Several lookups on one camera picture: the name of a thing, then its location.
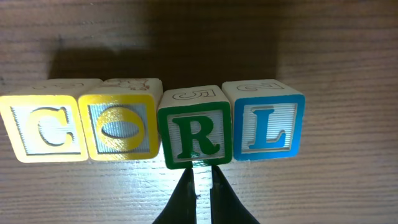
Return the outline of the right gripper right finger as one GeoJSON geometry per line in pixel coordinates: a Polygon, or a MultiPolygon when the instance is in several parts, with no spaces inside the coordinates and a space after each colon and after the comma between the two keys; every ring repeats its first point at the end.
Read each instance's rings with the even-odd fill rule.
{"type": "Polygon", "coordinates": [[[211,174],[211,223],[259,224],[256,218],[240,202],[221,169],[218,166],[212,166],[211,174]]]}

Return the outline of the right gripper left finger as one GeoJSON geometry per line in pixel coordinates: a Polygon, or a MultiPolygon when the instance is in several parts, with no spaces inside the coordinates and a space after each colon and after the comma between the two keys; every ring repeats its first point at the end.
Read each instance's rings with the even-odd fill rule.
{"type": "Polygon", "coordinates": [[[185,169],[166,206],[153,224],[196,224],[197,195],[192,168],[185,169]]]}

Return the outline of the green R block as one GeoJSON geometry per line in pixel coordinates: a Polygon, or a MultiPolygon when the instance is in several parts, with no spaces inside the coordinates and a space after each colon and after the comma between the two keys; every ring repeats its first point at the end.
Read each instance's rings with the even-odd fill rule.
{"type": "Polygon", "coordinates": [[[219,86],[165,91],[157,119],[167,168],[205,167],[232,160],[231,105],[219,86]]]}

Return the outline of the blue L block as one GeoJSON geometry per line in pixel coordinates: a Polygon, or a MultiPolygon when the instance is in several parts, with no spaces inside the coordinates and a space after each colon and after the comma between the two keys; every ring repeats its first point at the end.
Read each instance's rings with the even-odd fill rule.
{"type": "Polygon", "coordinates": [[[275,79],[224,82],[238,161],[294,157],[299,152],[305,95],[275,79]]]}

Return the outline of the yellow O block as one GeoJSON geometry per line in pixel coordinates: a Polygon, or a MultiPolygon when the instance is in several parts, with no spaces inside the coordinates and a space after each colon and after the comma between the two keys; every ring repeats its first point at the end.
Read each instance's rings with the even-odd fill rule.
{"type": "Polygon", "coordinates": [[[88,153],[96,161],[152,159],[159,153],[158,78],[114,78],[81,95],[78,106],[88,153]]]}

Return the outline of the yellow C block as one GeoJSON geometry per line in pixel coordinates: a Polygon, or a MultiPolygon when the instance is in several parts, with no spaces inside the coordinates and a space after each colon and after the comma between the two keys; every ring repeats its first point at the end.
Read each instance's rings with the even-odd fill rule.
{"type": "Polygon", "coordinates": [[[88,159],[78,98],[98,78],[42,80],[1,97],[1,116],[17,159],[24,163],[88,159]]]}

